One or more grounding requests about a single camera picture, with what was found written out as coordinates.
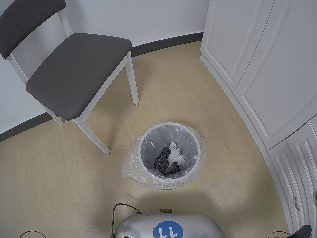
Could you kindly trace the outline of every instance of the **white chair frame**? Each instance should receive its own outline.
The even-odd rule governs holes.
[[[69,26],[68,20],[65,15],[65,10],[62,9],[58,13],[58,16],[61,20],[61,23],[64,27],[64,30],[66,32],[67,36],[70,36],[73,32]],[[28,81],[28,78],[23,73],[21,67],[18,65],[17,61],[15,60],[13,54],[11,53],[7,60],[9,61],[10,65],[14,69],[14,71],[17,73],[19,78],[22,80],[24,84]],[[78,126],[78,128],[81,129],[83,133],[92,141],[96,146],[98,146],[101,151],[103,151],[105,154],[110,154],[110,150],[105,146],[105,144],[96,136],[95,133],[88,127],[88,125],[85,123],[85,120],[87,119],[90,112],[93,110],[97,102],[100,100],[101,96],[104,94],[104,92],[107,90],[109,85],[113,82],[113,80],[117,77],[119,72],[125,67],[126,73],[128,75],[128,81],[130,85],[130,90],[132,94],[132,100],[135,105],[139,103],[139,97],[137,92],[137,85],[135,83],[135,77],[134,77],[134,71],[133,71],[133,65],[132,65],[132,58],[131,58],[131,52],[122,59],[122,61],[119,63],[117,68],[113,71],[112,74],[107,78],[107,80],[104,82],[104,84],[101,86],[101,88],[98,90],[92,101],[88,104],[88,106],[84,109],[84,111],[81,113],[80,117],[77,117],[73,119],[72,121]],[[41,104],[43,108],[46,110],[46,112],[58,123],[59,126],[63,126],[64,122],[59,119],[59,117],[50,109],[45,107],[43,104]]]

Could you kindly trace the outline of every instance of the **chair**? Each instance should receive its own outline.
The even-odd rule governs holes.
[[[0,53],[60,125],[72,120],[104,153],[110,150],[85,120],[105,90],[125,66],[133,103],[139,103],[130,40],[112,36],[72,33],[65,16],[65,0],[15,0],[0,16]],[[28,79],[12,51],[33,30],[58,13],[67,38]]]

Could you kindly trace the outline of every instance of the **plastic liner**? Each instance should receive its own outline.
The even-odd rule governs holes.
[[[154,161],[171,141],[182,151],[185,163],[179,166],[180,172],[165,177],[154,169]],[[197,130],[185,124],[164,122],[135,138],[122,166],[121,176],[153,189],[174,189],[194,180],[205,159],[205,142]]]

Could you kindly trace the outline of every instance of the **gray seat cushion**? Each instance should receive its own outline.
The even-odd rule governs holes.
[[[62,118],[77,118],[131,47],[128,39],[72,34],[38,67],[26,90]]]

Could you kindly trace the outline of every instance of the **floor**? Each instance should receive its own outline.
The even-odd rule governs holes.
[[[1,142],[0,237],[37,230],[47,238],[108,238],[112,208],[119,202],[144,213],[172,208],[208,214],[226,238],[267,238],[273,231],[287,231],[266,164],[226,94],[199,60],[200,45],[134,57],[137,106],[121,71],[86,120],[111,149],[109,156],[71,121],[61,128],[51,120]],[[207,158],[196,180],[158,191],[121,178],[134,138],[164,121],[185,123],[204,138]],[[134,210],[118,206],[115,227],[132,214]]]

